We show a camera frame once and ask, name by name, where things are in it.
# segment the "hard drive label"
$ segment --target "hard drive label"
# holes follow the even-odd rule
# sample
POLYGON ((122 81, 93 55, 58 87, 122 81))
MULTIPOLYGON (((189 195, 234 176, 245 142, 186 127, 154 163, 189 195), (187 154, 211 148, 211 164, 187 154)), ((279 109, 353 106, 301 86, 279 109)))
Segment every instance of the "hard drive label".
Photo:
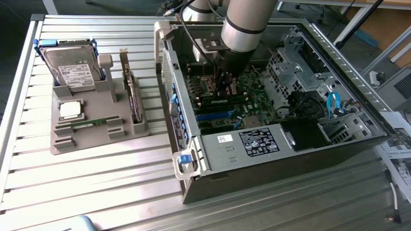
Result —
POLYGON ((281 151, 269 128, 239 133, 249 156, 281 151))
POLYGON ((89 64, 59 66, 69 88, 95 85, 89 64))

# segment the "gray component holder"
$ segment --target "gray component holder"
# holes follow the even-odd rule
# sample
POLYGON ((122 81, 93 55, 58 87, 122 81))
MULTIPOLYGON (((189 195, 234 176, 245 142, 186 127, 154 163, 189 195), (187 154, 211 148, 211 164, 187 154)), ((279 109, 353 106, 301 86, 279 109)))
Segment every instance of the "gray component holder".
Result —
MULTIPOLYGON (((110 69, 106 69, 106 76, 109 76, 110 69)), ((58 92, 63 89, 61 86, 54 87, 53 105, 51 105, 51 154, 63 154, 74 152, 86 148, 97 147, 105 144, 126 141, 134 138, 150 135, 146 112, 143 108, 143 100, 139 94, 138 79, 137 80, 137 95, 138 107, 142 114, 142 123, 134 124, 131 119, 131 109, 129 94, 123 88, 123 78, 113 79, 110 84, 109 79, 97 83, 97 90, 81 91, 74 94, 63 94, 58 97, 58 92), (87 128, 61 128, 59 123, 61 102, 83 100, 83 113, 87 120, 101 119, 110 116, 119 116, 119 118, 110 119, 107 125, 87 127, 87 128)))

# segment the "metal table frame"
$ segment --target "metal table frame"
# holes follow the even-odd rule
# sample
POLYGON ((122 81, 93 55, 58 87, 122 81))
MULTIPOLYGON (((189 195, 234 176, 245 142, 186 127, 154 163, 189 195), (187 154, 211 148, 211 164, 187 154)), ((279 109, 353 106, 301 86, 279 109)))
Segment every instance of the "metal table frame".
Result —
POLYGON ((154 22, 169 19, 174 18, 33 18, 0 128, 2 230, 45 230, 81 214, 99 230, 409 230, 411 205, 405 198, 400 198, 405 224, 385 219, 393 212, 393 192, 373 151, 333 168, 182 204, 154 82, 154 22), (153 136, 55 156, 49 151, 47 127, 53 79, 33 39, 90 35, 101 53, 114 54, 115 72, 121 71, 119 47, 130 51, 131 67, 146 89, 153 136))

